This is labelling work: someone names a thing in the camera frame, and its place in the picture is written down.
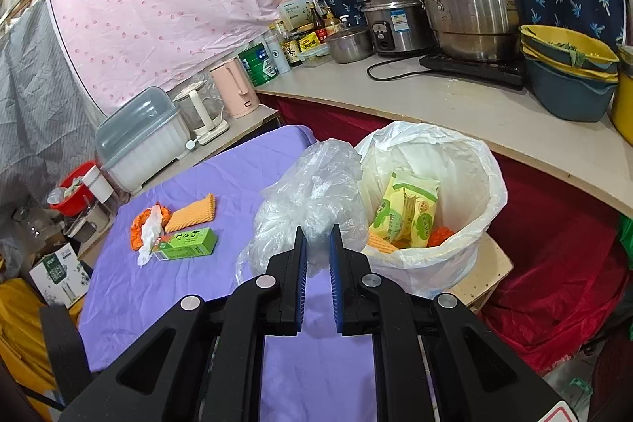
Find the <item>green drink carton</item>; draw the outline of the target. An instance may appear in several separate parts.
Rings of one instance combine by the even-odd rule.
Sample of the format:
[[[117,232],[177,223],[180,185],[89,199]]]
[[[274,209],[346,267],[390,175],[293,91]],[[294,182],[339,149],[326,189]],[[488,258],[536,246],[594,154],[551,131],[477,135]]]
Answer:
[[[152,249],[160,261],[209,256],[214,252],[218,236],[210,228],[178,231],[161,236]]]

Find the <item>white tissue paper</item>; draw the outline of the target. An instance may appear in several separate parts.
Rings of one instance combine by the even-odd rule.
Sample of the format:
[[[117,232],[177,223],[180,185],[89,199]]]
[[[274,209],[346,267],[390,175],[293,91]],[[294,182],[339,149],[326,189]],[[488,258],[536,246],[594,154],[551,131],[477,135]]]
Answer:
[[[146,209],[135,221],[137,244],[137,266],[147,265],[151,259],[151,251],[155,241],[163,233],[163,209],[159,204]]]

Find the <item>yellow green snack bag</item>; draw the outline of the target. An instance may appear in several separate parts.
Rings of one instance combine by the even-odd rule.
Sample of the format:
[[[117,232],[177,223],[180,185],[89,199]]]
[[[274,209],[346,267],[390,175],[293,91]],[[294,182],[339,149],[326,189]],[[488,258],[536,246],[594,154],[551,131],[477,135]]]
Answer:
[[[390,244],[426,248],[436,217],[441,183],[403,169],[389,177],[369,231]]]

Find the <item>clear plastic bag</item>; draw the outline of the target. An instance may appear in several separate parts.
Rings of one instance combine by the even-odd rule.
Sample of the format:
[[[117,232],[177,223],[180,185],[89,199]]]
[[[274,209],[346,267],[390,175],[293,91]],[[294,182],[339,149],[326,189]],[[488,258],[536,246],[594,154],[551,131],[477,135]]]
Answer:
[[[297,229],[307,239],[309,276],[328,267],[335,225],[347,248],[363,251],[368,222],[358,188],[362,177],[360,155],[346,141],[318,141],[303,151],[280,180],[262,190],[253,237],[237,258],[237,283],[264,273],[271,257],[292,248]]]

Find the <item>red velvet counter skirt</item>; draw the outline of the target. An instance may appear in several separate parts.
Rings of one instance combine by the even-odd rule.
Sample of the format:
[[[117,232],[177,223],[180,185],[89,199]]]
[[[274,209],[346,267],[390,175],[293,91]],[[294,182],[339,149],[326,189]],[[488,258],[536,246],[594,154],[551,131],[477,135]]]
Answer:
[[[508,203],[489,234],[514,268],[482,318],[544,374],[606,323],[632,284],[630,218],[515,159],[496,157]]]

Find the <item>orange foam fruit net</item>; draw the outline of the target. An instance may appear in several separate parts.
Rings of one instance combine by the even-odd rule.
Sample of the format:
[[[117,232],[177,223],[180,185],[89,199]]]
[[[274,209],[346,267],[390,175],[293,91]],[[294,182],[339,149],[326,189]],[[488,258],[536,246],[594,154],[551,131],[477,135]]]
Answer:
[[[193,227],[206,222],[212,222],[216,217],[216,197],[208,194],[188,206],[175,211],[164,227],[166,233]]]

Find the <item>white green cardboard box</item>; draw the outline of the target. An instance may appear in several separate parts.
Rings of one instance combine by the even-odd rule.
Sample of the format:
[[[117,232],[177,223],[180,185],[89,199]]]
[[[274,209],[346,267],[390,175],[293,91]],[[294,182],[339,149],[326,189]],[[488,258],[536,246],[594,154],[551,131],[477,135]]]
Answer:
[[[48,305],[70,308],[86,295],[90,286],[90,276],[69,243],[45,255],[29,275]]]

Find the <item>lidded white dish rack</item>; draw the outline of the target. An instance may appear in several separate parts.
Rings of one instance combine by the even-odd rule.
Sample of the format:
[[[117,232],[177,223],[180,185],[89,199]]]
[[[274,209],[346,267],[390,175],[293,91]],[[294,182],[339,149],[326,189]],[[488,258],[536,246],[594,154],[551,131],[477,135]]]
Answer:
[[[102,171],[134,194],[186,151],[191,134],[181,110],[149,87],[104,120],[95,134]]]

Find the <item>grey patterned curtain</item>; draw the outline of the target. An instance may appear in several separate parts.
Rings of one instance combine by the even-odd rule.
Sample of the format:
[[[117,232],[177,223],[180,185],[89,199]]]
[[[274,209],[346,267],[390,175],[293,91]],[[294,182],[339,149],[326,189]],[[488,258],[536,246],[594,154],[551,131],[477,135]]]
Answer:
[[[45,201],[93,159],[99,121],[38,0],[1,38],[1,214]]]

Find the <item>black induction cooker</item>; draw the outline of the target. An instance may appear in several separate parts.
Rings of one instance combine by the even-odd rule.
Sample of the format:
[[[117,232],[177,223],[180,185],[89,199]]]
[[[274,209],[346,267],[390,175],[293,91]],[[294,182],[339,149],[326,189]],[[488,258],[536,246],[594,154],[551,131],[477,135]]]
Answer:
[[[461,60],[441,51],[421,56],[419,64],[432,72],[464,76],[512,90],[522,90],[526,86],[526,74],[521,66]]]

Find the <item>green tin can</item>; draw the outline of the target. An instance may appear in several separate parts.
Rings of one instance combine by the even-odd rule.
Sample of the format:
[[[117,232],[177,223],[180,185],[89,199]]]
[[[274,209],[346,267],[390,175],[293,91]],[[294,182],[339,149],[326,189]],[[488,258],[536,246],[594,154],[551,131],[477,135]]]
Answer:
[[[238,53],[238,58],[255,87],[264,85],[278,75],[276,65],[263,44],[251,46]]]

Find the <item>yellow blue stacked basins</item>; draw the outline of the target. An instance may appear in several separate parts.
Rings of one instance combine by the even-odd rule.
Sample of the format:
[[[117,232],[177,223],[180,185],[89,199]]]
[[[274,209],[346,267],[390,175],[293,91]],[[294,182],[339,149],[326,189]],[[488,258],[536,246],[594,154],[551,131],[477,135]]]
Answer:
[[[544,25],[519,27],[532,91],[555,117],[598,122],[619,83],[620,58],[586,34]]]

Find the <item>dark soy sauce bottle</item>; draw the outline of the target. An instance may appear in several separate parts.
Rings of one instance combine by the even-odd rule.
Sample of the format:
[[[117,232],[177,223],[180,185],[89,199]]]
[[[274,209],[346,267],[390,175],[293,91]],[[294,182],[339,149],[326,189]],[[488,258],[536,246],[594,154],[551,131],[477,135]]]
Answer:
[[[300,58],[299,44],[293,35],[287,35],[283,38],[282,49],[291,68],[303,64],[303,60]]]

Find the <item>stainless steel bowl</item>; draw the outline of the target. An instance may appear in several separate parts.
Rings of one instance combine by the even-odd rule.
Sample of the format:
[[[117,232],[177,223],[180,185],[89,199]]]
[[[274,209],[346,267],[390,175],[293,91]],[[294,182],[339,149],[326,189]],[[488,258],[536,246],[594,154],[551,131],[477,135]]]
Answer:
[[[371,32],[367,27],[338,31],[326,38],[330,56],[339,64],[362,61],[375,53]]]

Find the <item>silver rice cooker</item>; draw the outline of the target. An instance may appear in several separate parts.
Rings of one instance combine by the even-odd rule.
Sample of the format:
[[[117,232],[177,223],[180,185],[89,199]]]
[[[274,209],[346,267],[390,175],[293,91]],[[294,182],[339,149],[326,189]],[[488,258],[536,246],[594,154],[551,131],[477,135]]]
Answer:
[[[427,14],[416,0],[362,0],[360,8],[380,56],[414,55],[436,46]]]

